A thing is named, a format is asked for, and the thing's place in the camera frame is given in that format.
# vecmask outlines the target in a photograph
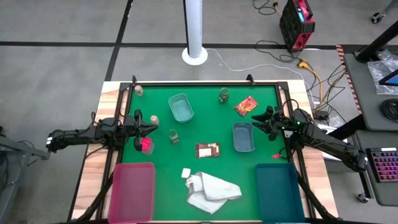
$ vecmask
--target white cable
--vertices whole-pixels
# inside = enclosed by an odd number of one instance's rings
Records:
[[[227,67],[229,70],[231,70],[231,71],[233,71],[233,72],[243,72],[243,71],[252,70],[252,69],[255,69],[255,68],[259,68],[259,67],[273,66],[273,67],[275,67],[275,68],[287,69],[287,70],[289,70],[289,71],[291,71],[291,72],[293,72],[293,73],[295,73],[295,74],[297,74],[297,75],[300,75],[301,79],[304,81],[304,84],[308,87],[308,90],[309,90],[310,96],[311,96],[311,100],[312,100],[312,104],[313,104],[313,106],[315,106],[315,101],[313,100],[313,96],[312,96],[312,92],[311,92],[311,90],[310,90],[310,86],[309,86],[308,83],[304,80],[303,75],[300,74],[299,72],[296,72],[296,71],[294,71],[294,70],[292,70],[292,69],[290,69],[290,68],[287,68],[287,67],[280,67],[280,66],[273,65],[273,64],[268,64],[268,65],[256,65],[256,66],[254,66],[254,67],[251,67],[251,68],[244,68],[244,69],[232,69],[232,68],[230,68],[230,67],[224,62],[224,60],[223,60],[223,58],[221,57],[220,53],[218,53],[215,49],[207,49],[207,50],[216,52],[216,54],[217,54],[218,57],[220,58],[220,61],[225,65],[225,67]]]

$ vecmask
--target wooden table frame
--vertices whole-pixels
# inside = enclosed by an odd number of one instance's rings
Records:
[[[172,82],[137,82],[142,86],[154,85],[246,85],[249,86],[250,81],[172,81]],[[308,102],[307,92],[302,80],[260,80],[256,81],[257,85],[275,85],[275,89],[279,90],[277,93],[278,102],[280,105],[290,97],[297,100],[301,109],[311,114],[310,103]],[[129,106],[131,103],[131,89],[130,83],[127,82],[104,82],[101,91],[101,98],[96,114],[96,120],[108,117],[115,117],[123,122],[123,117],[129,114]],[[291,114],[293,106],[290,101],[286,103],[284,108],[285,114]],[[99,145],[89,145],[86,154],[99,148]],[[72,201],[68,220],[78,218],[84,213],[87,207],[92,203],[106,180],[109,173],[113,171],[116,161],[121,162],[121,154],[118,154],[114,149],[103,149],[91,155],[83,161],[80,177],[76,186],[76,192]],[[319,201],[325,208],[334,216],[338,216],[336,205],[331,192],[330,183],[328,180],[325,163],[321,151],[304,148],[298,151],[294,156],[294,164],[302,174],[304,181],[310,186],[313,193],[317,196]],[[108,216],[110,192],[108,191],[103,203],[101,203],[96,215],[92,218],[103,218]],[[319,214],[314,210],[310,201],[300,189],[302,196],[303,207],[306,217],[319,217]]]

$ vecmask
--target white pillar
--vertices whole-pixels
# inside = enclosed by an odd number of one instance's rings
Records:
[[[189,65],[201,65],[207,60],[207,51],[202,47],[202,0],[184,0],[185,33],[188,47],[182,59]]]

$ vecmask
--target computer monitor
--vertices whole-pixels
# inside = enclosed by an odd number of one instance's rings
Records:
[[[379,81],[380,85],[398,86],[398,69]]]

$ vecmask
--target pink plastic bin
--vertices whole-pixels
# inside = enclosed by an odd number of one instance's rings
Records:
[[[114,168],[110,224],[149,222],[154,213],[155,166],[151,162]]]

